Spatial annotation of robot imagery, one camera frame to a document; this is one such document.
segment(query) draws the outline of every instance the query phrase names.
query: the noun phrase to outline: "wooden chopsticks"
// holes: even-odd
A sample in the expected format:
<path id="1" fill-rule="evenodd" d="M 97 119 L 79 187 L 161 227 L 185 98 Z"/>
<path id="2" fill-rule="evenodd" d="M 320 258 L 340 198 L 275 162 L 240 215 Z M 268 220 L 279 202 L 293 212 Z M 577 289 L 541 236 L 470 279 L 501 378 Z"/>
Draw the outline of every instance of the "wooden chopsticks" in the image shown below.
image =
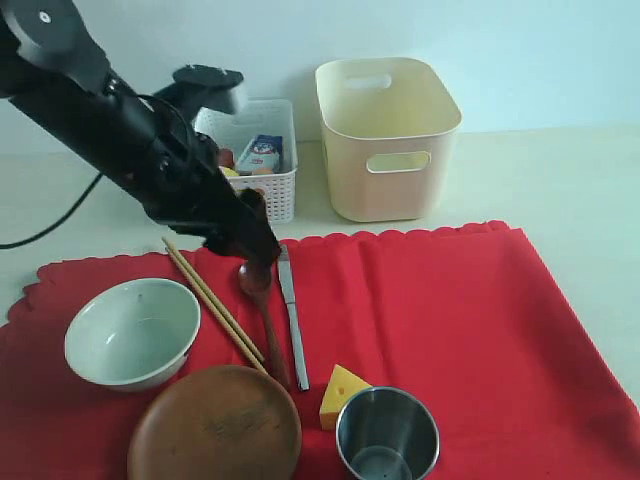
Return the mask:
<path id="1" fill-rule="evenodd" d="M 258 347 L 256 347 L 236 319 L 233 318 L 231 312 L 229 312 L 220 299 L 216 297 L 200 275 L 198 275 L 191 264 L 189 264 L 187 259 L 178 251 L 176 246 L 165 237 L 162 237 L 162 241 L 167 246 L 167 253 L 176 264 L 176 267 L 178 267 L 178 270 L 180 270 L 182 275 L 187 279 L 191 288 L 193 288 L 198 297 L 200 297 L 200 300 L 211 310 L 213 316 L 216 317 L 233 342 L 242 350 L 242 353 L 244 353 L 255 368 L 263 373 L 267 373 L 261 363 L 264 362 L 264 355 L 258 350 Z"/>

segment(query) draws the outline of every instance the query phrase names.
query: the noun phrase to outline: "stainless steel cup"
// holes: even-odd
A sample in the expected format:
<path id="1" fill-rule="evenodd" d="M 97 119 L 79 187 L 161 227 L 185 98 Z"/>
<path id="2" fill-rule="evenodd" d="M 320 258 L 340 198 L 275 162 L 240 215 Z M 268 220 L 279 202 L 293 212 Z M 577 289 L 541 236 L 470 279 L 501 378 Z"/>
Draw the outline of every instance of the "stainless steel cup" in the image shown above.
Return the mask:
<path id="1" fill-rule="evenodd" d="M 338 452 L 359 480 L 419 480 L 440 453 L 431 413 L 417 398 L 392 387 L 354 395 L 336 424 Z"/>

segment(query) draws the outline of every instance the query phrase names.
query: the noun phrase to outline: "wooden plate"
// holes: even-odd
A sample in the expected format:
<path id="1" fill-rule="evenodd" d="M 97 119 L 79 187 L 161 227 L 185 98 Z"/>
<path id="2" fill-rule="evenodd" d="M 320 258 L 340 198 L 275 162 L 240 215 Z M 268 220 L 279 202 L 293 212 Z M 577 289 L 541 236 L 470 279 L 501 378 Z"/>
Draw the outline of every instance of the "wooden plate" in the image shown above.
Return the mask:
<path id="1" fill-rule="evenodd" d="M 288 479 L 300 455 L 289 394 L 257 370 L 212 367 L 163 392 L 129 447 L 130 480 Z"/>

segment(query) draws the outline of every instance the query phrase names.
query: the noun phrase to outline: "table surface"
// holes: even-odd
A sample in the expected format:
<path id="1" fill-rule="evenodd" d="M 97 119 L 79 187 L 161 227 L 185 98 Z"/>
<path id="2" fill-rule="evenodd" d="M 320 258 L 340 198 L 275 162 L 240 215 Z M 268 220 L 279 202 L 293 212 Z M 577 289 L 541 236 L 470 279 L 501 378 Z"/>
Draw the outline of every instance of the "table surface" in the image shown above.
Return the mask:
<path id="1" fill-rule="evenodd" d="M 329 203 L 320 145 L 298 147 L 296 218 L 279 238 L 331 232 L 433 229 L 505 220 L 522 227 L 553 273 L 609 367 L 640 403 L 640 125 L 462 134 L 440 205 L 414 221 L 358 224 Z M 95 175 L 70 153 L 0 156 L 0 243 L 41 230 L 69 208 Z M 60 229 L 32 245 L 0 251 L 0 307 L 63 259 L 163 251 L 161 235 L 137 202 L 103 180 Z M 0 325 L 5 323 L 0 316 Z"/>

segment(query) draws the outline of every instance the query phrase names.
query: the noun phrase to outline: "wooden spoon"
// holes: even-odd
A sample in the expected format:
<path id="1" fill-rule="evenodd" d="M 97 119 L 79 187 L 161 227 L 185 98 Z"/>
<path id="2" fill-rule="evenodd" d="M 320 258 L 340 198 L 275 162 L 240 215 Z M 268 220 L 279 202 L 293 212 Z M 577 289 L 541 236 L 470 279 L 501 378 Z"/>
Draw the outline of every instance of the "wooden spoon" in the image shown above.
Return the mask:
<path id="1" fill-rule="evenodd" d="M 269 345 L 269 360 L 271 362 L 271 374 L 285 389 L 291 389 L 291 379 L 284 363 L 282 350 L 278 343 L 273 321 L 269 315 L 269 294 L 271 292 L 271 269 L 256 266 L 250 262 L 244 263 L 238 271 L 240 289 L 258 307 L 262 314 L 264 329 Z"/>

